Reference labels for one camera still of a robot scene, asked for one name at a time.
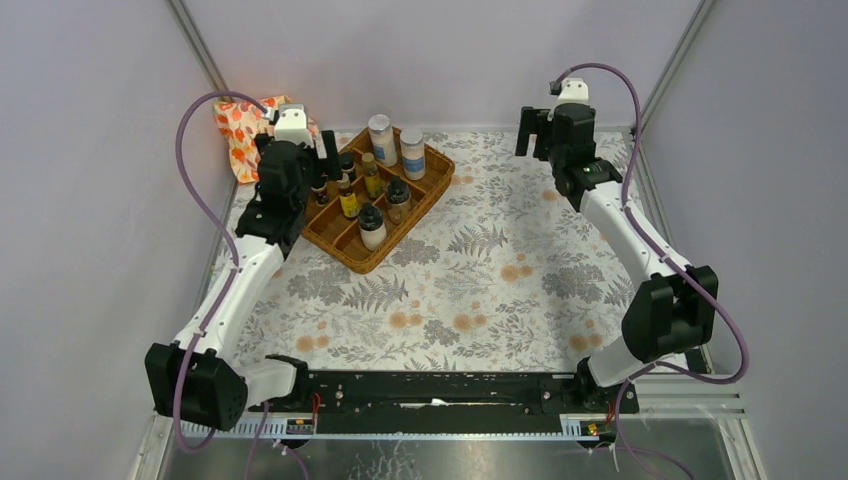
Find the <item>dark spice jar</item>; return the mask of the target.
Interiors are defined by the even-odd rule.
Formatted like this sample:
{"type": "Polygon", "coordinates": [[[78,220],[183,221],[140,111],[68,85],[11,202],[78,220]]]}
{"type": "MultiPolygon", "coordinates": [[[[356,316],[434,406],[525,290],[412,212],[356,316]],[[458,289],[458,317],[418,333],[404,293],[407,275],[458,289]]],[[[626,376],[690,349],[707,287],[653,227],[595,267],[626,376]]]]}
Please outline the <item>dark spice jar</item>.
{"type": "Polygon", "coordinates": [[[353,152],[343,152],[339,154],[338,159],[342,172],[353,183],[357,178],[356,155],[353,152]]]}
{"type": "Polygon", "coordinates": [[[319,206],[325,206],[330,201],[329,191],[328,191],[328,180],[324,175],[316,178],[311,185],[311,191],[313,192],[313,196],[315,202],[319,206]]]}

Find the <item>yellow label sauce bottle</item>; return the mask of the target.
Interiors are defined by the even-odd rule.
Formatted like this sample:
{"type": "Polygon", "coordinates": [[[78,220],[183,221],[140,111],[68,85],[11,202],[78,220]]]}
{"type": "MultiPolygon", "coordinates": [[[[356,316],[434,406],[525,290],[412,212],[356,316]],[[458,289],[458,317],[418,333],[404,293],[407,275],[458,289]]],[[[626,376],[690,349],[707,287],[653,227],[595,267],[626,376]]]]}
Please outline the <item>yellow label sauce bottle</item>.
{"type": "Polygon", "coordinates": [[[364,153],[362,155],[362,166],[367,195],[371,199],[377,199],[383,193],[383,183],[375,156],[372,153],[364,153]]]}

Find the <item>blue label pellet jar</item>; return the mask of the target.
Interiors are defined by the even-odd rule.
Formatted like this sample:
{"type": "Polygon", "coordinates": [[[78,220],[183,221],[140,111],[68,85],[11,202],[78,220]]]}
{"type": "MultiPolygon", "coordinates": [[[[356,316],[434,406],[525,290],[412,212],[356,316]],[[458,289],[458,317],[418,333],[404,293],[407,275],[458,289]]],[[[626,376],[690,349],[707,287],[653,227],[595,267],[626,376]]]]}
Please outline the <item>blue label pellet jar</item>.
{"type": "Polygon", "coordinates": [[[426,174],[426,147],[423,133],[419,129],[403,129],[399,136],[402,166],[410,180],[420,180],[426,174]]]}
{"type": "Polygon", "coordinates": [[[391,167],[397,163],[397,150],[391,120],[385,114],[376,114],[368,120],[368,130],[377,161],[391,167]]]}

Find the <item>black cap grinder bottle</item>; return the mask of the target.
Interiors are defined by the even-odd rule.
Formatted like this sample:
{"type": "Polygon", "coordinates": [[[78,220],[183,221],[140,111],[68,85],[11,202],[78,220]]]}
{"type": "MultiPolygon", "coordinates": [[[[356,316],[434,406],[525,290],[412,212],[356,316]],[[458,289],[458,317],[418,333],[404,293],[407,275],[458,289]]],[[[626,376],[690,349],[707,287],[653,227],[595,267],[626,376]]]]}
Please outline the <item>black cap grinder bottle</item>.
{"type": "Polygon", "coordinates": [[[385,196],[389,220],[396,225],[401,224],[409,217],[412,210],[409,185],[395,175],[386,186],[385,196]]]}

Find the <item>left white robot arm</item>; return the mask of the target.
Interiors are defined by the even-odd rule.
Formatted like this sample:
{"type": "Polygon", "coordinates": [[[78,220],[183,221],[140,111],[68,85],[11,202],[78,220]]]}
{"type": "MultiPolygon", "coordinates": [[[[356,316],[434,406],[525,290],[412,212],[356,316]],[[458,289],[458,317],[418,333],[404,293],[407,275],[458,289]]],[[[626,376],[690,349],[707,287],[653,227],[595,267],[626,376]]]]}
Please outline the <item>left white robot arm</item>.
{"type": "Polygon", "coordinates": [[[257,139],[259,180],[228,243],[227,271],[174,340],[153,344],[145,356],[155,411],[176,422],[226,431],[265,401],[288,411],[309,401],[306,362],[282,354],[239,368],[231,362],[260,294],[304,230],[312,187],[342,175],[336,139],[322,132],[324,157],[305,143],[257,139]]]}

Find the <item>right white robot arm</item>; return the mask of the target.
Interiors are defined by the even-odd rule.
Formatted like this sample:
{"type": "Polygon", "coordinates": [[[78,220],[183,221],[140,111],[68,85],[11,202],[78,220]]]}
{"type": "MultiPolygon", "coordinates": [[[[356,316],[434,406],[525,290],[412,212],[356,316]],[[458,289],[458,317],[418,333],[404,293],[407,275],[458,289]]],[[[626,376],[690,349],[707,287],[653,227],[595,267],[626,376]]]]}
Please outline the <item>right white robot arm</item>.
{"type": "Polygon", "coordinates": [[[594,108],[579,103],[525,106],[515,147],[518,157],[550,164],[559,194],[606,238],[635,287],[620,337],[578,364],[573,396],[589,412],[647,365],[707,343],[715,309],[703,296],[718,290],[716,273],[668,246],[634,206],[618,169],[597,156],[595,117],[594,108]]]}

